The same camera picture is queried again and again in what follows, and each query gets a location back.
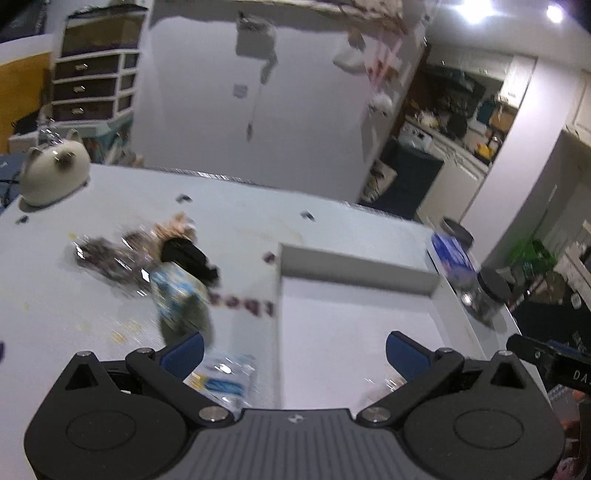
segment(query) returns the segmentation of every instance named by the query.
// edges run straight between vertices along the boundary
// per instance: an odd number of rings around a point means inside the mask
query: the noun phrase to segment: blue package
[[[434,233],[431,243],[453,287],[466,286],[474,279],[476,271],[456,238]]]

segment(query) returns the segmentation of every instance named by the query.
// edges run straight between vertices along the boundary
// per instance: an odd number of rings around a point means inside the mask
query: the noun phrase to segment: silver bolt
[[[202,418],[202,420],[214,423],[216,421],[222,421],[228,418],[230,416],[230,412],[224,407],[211,406],[204,407],[199,410],[199,416]]]
[[[390,418],[390,412],[383,407],[369,407],[361,412],[361,416],[371,423],[382,423]]]

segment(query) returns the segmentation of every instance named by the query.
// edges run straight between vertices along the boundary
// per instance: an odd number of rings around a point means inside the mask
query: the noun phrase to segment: kitchen
[[[525,56],[429,45],[361,203],[428,226],[444,217],[461,221],[534,67]]]

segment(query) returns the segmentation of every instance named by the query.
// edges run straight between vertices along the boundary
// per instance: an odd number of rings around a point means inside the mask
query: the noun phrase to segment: kitchen counter
[[[425,133],[428,133],[429,135],[431,135],[438,142],[441,142],[442,144],[444,144],[445,146],[447,146],[449,148],[453,148],[460,155],[464,156],[471,163],[473,163],[474,166],[476,168],[478,168],[478,170],[480,170],[482,173],[484,173],[484,174],[488,173],[488,170],[490,168],[488,165],[486,165],[483,162],[481,162],[480,160],[478,160],[471,152],[469,152],[468,150],[463,148],[461,145],[459,145],[456,142],[454,142],[453,140],[450,140],[449,138],[447,138],[439,130],[425,127],[424,125],[421,125],[420,122],[418,122],[416,119],[414,119],[412,116],[409,116],[409,115],[406,116],[406,120],[407,120],[407,122],[413,124],[415,127],[423,130]]]
[[[180,194],[191,201],[178,204]],[[194,220],[197,246],[219,268],[221,283],[215,292],[222,298],[257,299],[277,306],[259,315],[244,308],[210,309],[210,345],[256,358],[259,408],[281,404],[274,387],[280,374],[281,273],[278,262],[263,261],[267,252],[279,254],[280,245],[287,244],[436,272],[426,250],[433,233],[429,228],[301,193],[92,165],[88,186],[61,202],[31,211],[19,198],[0,216],[4,477],[34,479],[23,435],[76,351],[91,350],[100,360],[114,360],[140,346],[165,345],[152,299],[130,296],[80,268],[74,262],[72,239],[88,235],[115,241],[122,228],[163,222],[179,211]],[[28,221],[17,223],[24,214]],[[510,316],[505,320],[499,332],[475,325],[487,356],[503,348],[505,335],[516,328]]]

